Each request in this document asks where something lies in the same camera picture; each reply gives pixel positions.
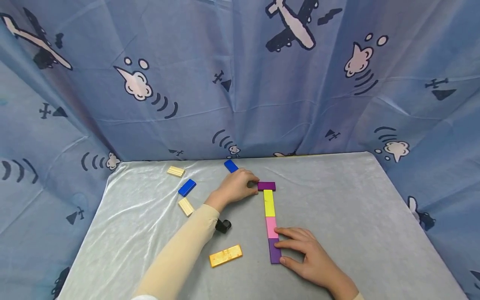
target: purple block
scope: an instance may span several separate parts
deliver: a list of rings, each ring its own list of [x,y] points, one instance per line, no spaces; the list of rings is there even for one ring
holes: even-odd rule
[[[258,186],[259,191],[263,191],[263,190],[275,191],[276,190],[275,182],[261,182],[261,181],[259,181],[257,183],[257,186]]]
[[[268,246],[270,247],[270,263],[272,264],[279,264],[280,257],[282,256],[282,252],[279,248],[275,248],[274,244],[278,243],[279,239],[268,239]]]

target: gold block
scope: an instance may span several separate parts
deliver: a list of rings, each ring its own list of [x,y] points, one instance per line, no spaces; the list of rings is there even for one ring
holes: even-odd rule
[[[181,178],[183,176],[183,174],[185,174],[185,170],[181,169],[181,168],[171,166],[171,167],[168,168],[167,173],[170,174],[170,175],[177,176],[177,177]]]
[[[275,206],[273,203],[273,191],[264,190],[265,216],[275,216]]]
[[[180,200],[179,205],[187,216],[190,216],[195,211],[187,198],[183,198],[182,200]]]
[[[229,261],[242,256],[243,253],[241,251],[240,245],[235,245],[233,247],[210,255],[210,265],[212,266],[212,268],[215,268],[216,266],[228,263]]]

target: fabric backdrop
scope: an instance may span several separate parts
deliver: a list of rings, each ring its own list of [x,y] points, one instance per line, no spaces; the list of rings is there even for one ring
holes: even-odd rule
[[[120,159],[370,151],[480,299],[479,10],[0,2],[1,298],[58,295]]]

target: wooden block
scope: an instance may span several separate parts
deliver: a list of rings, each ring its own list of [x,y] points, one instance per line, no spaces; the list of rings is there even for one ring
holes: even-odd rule
[[[265,216],[275,216],[275,206],[273,204],[273,191],[264,190]]]
[[[269,239],[278,239],[278,233],[273,229],[276,227],[276,218],[274,216],[265,217],[267,223],[267,236]]]
[[[275,182],[262,182],[262,181],[259,181],[259,182],[257,183],[257,187],[258,187],[258,190],[259,190],[259,191],[272,190],[272,191],[275,192],[275,190],[276,190]]]
[[[190,204],[190,201],[188,201],[187,198],[180,200],[179,205],[187,216],[190,216],[194,212],[193,206]]]
[[[279,264],[282,252],[279,248],[275,247],[275,243],[278,243],[279,239],[268,239],[268,248],[270,249],[270,263]]]
[[[243,253],[241,252],[240,245],[235,245],[233,247],[210,255],[210,265],[212,266],[212,268],[215,268],[216,266],[228,263],[229,261],[242,256]]]
[[[227,160],[223,164],[227,167],[230,173],[233,173],[239,169],[239,167],[237,167],[237,165],[235,165],[235,163],[231,159]]]
[[[167,173],[170,174],[170,175],[177,176],[177,177],[181,178],[183,176],[183,174],[185,174],[185,170],[181,169],[181,168],[171,166],[171,167],[168,168]]]
[[[186,197],[188,193],[197,185],[197,183],[191,179],[188,179],[187,182],[179,189],[179,194],[183,197]]]

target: sleeve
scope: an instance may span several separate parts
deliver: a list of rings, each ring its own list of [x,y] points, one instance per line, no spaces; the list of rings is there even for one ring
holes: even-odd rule
[[[133,296],[175,300],[200,251],[212,238],[219,215],[206,204],[197,209],[160,251]]]
[[[353,300],[365,300],[363,296],[359,293]]]

